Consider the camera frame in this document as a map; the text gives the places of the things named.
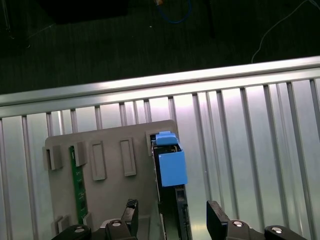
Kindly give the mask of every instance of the dark floor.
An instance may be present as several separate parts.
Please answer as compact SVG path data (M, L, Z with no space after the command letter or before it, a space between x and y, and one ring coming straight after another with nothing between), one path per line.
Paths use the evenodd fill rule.
M29 48L0 39L0 94L249 64L262 35L302 2L211 0L211 18L208 0L191 1L180 24L164 21L153 0L129 0L126 16L52 25L34 0L11 0L17 35L32 37ZM186 0L164 3L173 20L187 11ZM320 11L304 3L265 38L255 62L320 55L319 26Z

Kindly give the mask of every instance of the metal grating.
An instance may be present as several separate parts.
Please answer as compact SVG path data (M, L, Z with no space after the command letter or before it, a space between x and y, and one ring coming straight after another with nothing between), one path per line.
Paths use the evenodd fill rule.
M313 68L0 107L0 239L51 239L48 136L168 119L186 154L194 239L209 239L209 199L256 230L320 238L318 77Z

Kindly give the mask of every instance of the gray rectangular tab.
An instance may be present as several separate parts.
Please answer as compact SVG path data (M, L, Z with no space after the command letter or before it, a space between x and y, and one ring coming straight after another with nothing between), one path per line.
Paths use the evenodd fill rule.
M51 232L52 236L55 237L59 234L59 226L58 222L62 220L62 216L58 216L53 223L51 223Z
M61 220L58 221L59 233L62 233L68 227L70 227L70 216L66 215Z
M120 141L121 155L123 162L123 171L125 176L133 176L137 174L136 162L134 155L134 147L132 138L123 139Z
M94 141L91 144L90 158L93 180L99 181L107 178L105 166L105 154L102 141Z
M44 159L44 169L57 170L64 166L61 157L61 149L59 145L52 146L49 148L43 147L42 153Z

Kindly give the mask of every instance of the silver metal frame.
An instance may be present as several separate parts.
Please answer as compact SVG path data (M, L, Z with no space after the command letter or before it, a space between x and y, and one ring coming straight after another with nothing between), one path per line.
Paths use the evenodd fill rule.
M0 95L0 118L320 76L320 56Z
M47 137L172 119L195 239L211 199L316 240L319 96L320 56L0 95L0 239L50 239Z

